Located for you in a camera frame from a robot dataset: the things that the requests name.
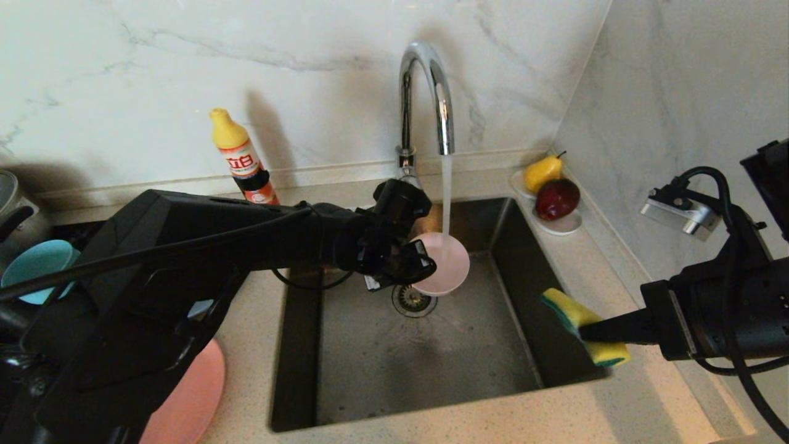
countertop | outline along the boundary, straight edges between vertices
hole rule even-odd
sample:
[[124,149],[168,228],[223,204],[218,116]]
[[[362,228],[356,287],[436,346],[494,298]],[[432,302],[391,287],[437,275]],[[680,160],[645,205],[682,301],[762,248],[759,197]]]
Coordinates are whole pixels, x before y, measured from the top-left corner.
[[[567,293],[604,318],[639,308],[642,276],[626,248],[584,196],[581,229],[553,236],[535,226],[530,203],[510,188],[514,169],[454,174],[454,200],[511,196]],[[440,199],[440,175],[421,178]],[[286,204],[372,204],[380,181],[278,190]],[[114,210],[106,208],[109,216]],[[276,434],[269,427],[285,286],[254,272],[217,339],[226,356],[219,410],[201,444],[268,442],[715,442],[753,426],[714,378],[665,361],[657,346],[630,346],[632,360],[609,378],[419,412]]]

yellow pear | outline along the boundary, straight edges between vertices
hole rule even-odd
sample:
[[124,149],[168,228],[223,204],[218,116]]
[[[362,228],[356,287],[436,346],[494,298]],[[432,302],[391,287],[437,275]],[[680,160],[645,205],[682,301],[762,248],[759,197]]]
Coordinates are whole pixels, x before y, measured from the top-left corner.
[[523,170],[523,186],[526,187],[526,190],[531,194],[537,194],[537,191],[549,180],[561,179],[562,160],[560,157],[563,155],[564,152],[558,156],[546,156],[543,160],[526,167]]

drain strainer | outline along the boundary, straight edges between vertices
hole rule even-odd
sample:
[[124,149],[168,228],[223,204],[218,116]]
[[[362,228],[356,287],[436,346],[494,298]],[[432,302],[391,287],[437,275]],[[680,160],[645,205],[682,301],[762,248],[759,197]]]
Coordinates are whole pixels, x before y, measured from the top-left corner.
[[410,285],[397,285],[392,290],[392,305],[398,313],[409,318],[428,315],[436,308],[436,302],[438,302],[436,298],[423,295]]

chrome faucet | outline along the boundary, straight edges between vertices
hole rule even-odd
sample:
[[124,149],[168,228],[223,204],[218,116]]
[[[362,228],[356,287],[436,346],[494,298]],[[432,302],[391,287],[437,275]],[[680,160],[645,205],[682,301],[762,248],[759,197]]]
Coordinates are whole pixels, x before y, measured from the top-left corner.
[[439,154],[448,156],[454,153],[454,127],[452,125],[452,100],[449,85],[444,76],[443,65],[438,54],[430,44],[417,40],[408,45],[400,62],[400,111],[402,112],[402,143],[397,147],[398,179],[405,179],[419,186],[417,168],[414,163],[416,149],[411,146],[411,72],[415,62],[419,62],[428,78],[433,107],[436,109],[436,132],[439,138]]

teal bowl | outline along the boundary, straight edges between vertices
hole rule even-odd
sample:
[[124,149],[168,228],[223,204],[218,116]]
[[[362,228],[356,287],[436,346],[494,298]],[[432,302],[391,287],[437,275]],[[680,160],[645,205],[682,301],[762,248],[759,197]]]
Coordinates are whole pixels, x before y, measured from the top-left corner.
[[[0,279],[0,286],[3,288],[10,287],[26,280],[62,271],[69,268],[78,257],[80,257],[80,252],[65,240],[58,239],[42,242],[20,254],[19,257],[11,262],[6,272],[3,273],[2,279]],[[69,284],[60,297],[67,295],[74,284],[74,282]],[[41,305],[47,300],[53,290],[54,287],[45,288],[29,295],[24,295],[20,299],[26,303]]]

